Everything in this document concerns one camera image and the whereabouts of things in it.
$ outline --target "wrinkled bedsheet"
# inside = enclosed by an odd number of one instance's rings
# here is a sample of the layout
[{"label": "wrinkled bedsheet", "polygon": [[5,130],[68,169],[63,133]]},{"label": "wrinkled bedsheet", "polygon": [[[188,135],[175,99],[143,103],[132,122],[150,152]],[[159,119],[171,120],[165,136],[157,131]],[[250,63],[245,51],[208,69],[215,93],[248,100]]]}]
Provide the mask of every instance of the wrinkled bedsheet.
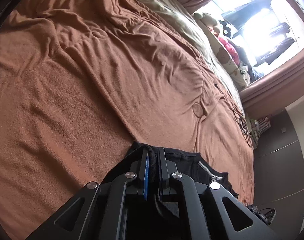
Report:
[{"label": "wrinkled bedsheet", "polygon": [[24,239],[133,140],[201,152],[253,200],[242,112],[136,0],[23,0],[0,30],[0,223]]},{"label": "wrinkled bedsheet", "polygon": [[177,0],[137,0],[153,12],[161,16],[183,38],[194,46],[204,57],[208,67],[220,79],[223,86],[230,92],[233,99],[243,111],[241,99],[236,86],[228,72],[217,60],[211,49],[209,40],[194,18]]}]

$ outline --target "floor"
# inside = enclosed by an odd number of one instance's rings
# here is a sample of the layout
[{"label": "floor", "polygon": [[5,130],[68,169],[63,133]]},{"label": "floor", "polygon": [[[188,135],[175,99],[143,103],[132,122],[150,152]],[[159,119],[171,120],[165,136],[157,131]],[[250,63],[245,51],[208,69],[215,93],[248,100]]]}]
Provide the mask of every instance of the floor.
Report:
[{"label": "floor", "polygon": [[275,208],[271,229],[283,240],[294,240],[304,216],[303,156],[286,111],[274,116],[271,126],[254,151],[254,205]]}]

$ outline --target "metal screw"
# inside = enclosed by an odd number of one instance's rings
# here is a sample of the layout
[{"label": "metal screw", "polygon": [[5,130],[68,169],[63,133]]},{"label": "metal screw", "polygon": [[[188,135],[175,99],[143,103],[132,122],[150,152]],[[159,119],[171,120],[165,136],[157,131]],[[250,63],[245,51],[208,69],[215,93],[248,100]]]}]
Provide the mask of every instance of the metal screw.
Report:
[{"label": "metal screw", "polygon": [[172,177],[175,178],[175,179],[182,178],[182,173],[174,172],[174,173],[172,173]]},{"label": "metal screw", "polygon": [[132,172],[132,171],[129,171],[129,172],[127,172],[127,173],[125,174],[125,176],[126,176],[128,179],[131,179],[131,178],[134,178],[135,173]]},{"label": "metal screw", "polygon": [[94,189],[98,186],[98,184],[94,181],[91,181],[88,183],[88,185],[86,185],[88,187],[88,189]]},{"label": "metal screw", "polygon": [[218,182],[211,182],[210,183],[210,187],[212,188],[212,189],[219,189],[220,187],[221,187],[221,185],[218,183]]}]

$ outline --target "bed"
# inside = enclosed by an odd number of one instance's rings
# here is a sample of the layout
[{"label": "bed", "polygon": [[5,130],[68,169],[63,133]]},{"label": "bed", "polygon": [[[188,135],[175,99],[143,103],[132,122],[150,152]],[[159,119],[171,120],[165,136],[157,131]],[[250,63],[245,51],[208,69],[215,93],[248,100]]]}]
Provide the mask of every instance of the bed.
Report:
[{"label": "bed", "polygon": [[253,201],[231,77],[176,0],[22,0],[0,29],[0,224],[24,239],[134,140],[200,152]]}]

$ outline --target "cable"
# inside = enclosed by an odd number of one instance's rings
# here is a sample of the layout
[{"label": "cable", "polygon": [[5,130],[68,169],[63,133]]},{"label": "cable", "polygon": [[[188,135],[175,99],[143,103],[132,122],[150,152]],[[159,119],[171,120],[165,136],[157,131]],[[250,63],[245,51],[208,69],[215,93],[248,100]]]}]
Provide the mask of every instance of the cable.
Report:
[{"label": "cable", "polygon": [[265,210],[265,209],[269,209],[270,211],[273,210],[273,208],[263,208],[263,209],[259,210],[258,212],[261,212],[262,210]]}]

